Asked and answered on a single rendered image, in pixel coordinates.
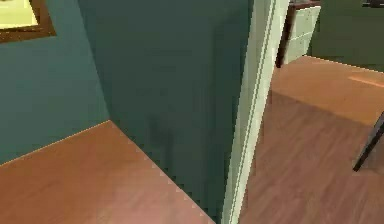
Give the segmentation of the pale green cupboard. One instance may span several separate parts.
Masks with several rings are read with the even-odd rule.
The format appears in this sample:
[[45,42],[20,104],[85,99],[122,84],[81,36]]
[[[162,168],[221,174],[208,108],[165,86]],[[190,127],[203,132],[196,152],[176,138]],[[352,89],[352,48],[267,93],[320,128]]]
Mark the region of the pale green cupboard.
[[275,62],[277,68],[307,53],[320,10],[320,0],[290,0]]

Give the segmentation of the black furniture leg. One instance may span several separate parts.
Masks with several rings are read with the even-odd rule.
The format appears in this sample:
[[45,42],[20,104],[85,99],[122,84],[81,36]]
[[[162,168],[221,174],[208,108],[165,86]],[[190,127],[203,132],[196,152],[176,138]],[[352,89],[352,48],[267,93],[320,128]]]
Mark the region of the black furniture leg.
[[372,152],[376,144],[379,142],[380,138],[384,135],[384,111],[378,117],[371,133],[368,136],[368,140],[362,149],[360,155],[358,156],[357,161],[353,166],[355,172],[359,171],[365,160],[368,158],[369,154]]

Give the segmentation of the pale green door frame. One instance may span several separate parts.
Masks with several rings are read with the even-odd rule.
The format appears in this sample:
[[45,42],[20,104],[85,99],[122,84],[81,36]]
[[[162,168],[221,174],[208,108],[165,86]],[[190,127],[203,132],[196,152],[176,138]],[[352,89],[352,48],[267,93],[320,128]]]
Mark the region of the pale green door frame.
[[238,224],[289,0],[254,0],[220,224]]

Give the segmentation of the brown framed wall picture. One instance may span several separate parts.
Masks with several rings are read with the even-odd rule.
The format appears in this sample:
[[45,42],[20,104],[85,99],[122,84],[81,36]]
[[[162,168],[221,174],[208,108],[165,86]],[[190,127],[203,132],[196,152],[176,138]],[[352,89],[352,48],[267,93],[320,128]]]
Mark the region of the brown framed wall picture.
[[0,0],[0,43],[55,35],[46,0]]

